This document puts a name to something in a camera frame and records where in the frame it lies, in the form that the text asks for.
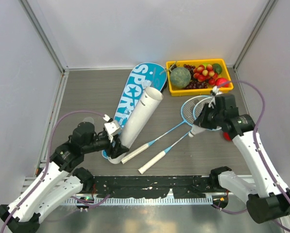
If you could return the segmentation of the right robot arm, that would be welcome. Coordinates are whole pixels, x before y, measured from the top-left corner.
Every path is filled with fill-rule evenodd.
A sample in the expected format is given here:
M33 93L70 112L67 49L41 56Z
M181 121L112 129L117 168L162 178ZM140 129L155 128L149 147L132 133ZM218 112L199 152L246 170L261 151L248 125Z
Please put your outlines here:
M258 224L290 215L290 188L269 159L252 118L239 114L234 95L205 98L196 104L193 116L190 136L196 135L199 129L220 128L244 157L255 181L248 183L222 166L211 170L210 188L232 192L245 203L250 217Z

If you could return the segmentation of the white shuttlecock tube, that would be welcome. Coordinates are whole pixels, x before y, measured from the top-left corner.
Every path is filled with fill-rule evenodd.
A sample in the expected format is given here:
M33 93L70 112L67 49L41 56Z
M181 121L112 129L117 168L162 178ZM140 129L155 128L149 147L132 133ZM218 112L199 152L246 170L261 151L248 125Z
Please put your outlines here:
M128 149L132 146L162 100L159 90L147 87L131 112L115 113L114 119L123 127L119 135L121 146Z

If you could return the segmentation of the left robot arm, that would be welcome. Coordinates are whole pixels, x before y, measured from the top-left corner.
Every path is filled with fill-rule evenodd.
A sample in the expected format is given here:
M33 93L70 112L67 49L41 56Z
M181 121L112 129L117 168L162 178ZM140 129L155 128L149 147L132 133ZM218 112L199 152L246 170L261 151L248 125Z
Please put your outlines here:
M83 167L85 154L109 150L113 142L120 145L118 122L110 119L103 131L95 132L91 122L81 122L68 141L56 148L38 177L15 201L0 205L0 218L4 227L13 233L34 233L47 216L66 199L79 192L89 193L94 186L93 175Z

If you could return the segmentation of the clear tube lid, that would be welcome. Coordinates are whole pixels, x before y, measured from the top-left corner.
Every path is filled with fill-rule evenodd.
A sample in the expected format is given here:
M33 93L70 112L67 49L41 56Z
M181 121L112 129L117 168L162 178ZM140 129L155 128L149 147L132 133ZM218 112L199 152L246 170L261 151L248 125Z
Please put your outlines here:
M83 122L89 122L89 123L94 124L95 121L94 121L94 119L92 117L88 116L88 117L85 117L83 119Z

